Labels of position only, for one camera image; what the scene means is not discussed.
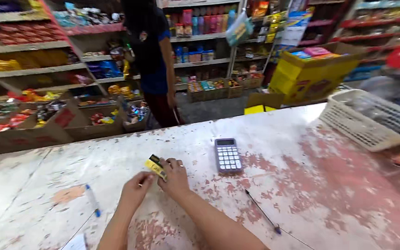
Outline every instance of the paper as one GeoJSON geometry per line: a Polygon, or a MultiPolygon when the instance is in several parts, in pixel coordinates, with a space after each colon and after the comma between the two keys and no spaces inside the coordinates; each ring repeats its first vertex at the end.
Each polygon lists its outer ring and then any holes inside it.
{"type": "Polygon", "coordinates": [[[87,250],[84,234],[77,234],[61,250],[87,250]]]}

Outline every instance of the worn countertop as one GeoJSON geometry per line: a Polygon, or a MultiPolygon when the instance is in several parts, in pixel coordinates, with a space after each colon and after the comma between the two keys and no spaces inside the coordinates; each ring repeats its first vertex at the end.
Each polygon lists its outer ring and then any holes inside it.
{"type": "MultiPolygon", "coordinates": [[[[271,249],[400,250],[400,174],[318,119],[325,104],[0,155],[0,250],[58,250],[84,233],[95,250],[123,184],[153,153],[184,161],[191,189],[271,249]],[[235,138],[244,172],[217,172],[214,139],[235,138]],[[102,210],[92,214],[82,184],[102,210]]],[[[157,184],[132,219],[129,249],[208,249],[157,184]]]]}

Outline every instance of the calculator display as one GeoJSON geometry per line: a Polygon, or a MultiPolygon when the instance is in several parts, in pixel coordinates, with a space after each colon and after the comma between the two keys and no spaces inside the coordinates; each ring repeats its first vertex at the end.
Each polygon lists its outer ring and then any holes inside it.
{"type": "Polygon", "coordinates": [[[227,140],[227,141],[217,141],[217,145],[234,145],[234,140],[227,140]]]}

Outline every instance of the calculator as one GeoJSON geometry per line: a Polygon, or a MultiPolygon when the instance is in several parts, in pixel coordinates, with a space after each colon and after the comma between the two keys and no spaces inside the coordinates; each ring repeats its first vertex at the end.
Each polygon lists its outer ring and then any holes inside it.
{"type": "Polygon", "coordinates": [[[233,173],[242,170],[237,144],[234,138],[216,139],[216,161],[219,172],[233,173]]]}

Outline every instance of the floor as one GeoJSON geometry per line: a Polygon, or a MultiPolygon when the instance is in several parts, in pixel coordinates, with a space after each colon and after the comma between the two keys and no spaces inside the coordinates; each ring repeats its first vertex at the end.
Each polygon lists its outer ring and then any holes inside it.
{"type": "MultiPolygon", "coordinates": [[[[218,99],[191,103],[186,93],[177,93],[179,112],[186,124],[218,120],[243,115],[248,95],[257,92],[256,89],[247,89],[239,98],[218,99]]],[[[154,117],[147,123],[148,129],[160,128],[154,117]]]]}

